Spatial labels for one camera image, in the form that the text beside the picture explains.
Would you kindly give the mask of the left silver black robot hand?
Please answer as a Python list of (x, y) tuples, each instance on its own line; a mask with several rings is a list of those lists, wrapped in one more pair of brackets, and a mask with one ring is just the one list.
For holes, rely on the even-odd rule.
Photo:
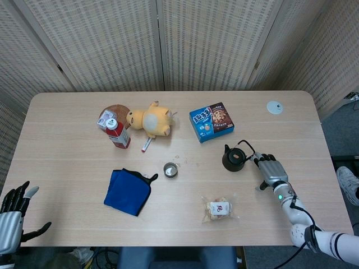
[(24, 233), (24, 218), (30, 200), (39, 190), (38, 186), (29, 191), (30, 182), (27, 181), (16, 189), (11, 189), (3, 198), (1, 203), (1, 255), (15, 253), (21, 243), (32, 240), (44, 234), (51, 226), (46, 223), (42, 228)]

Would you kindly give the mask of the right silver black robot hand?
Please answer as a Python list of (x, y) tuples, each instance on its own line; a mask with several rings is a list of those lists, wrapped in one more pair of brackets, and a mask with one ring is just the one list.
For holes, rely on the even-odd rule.
[(274, 155), (255, 152), (251, 161), (263, 176), (263, 182), (256, 188), (258, 191), (264, 191), (267, 187), (275, 189), (280, 184), (288, 183), (288, 175)]

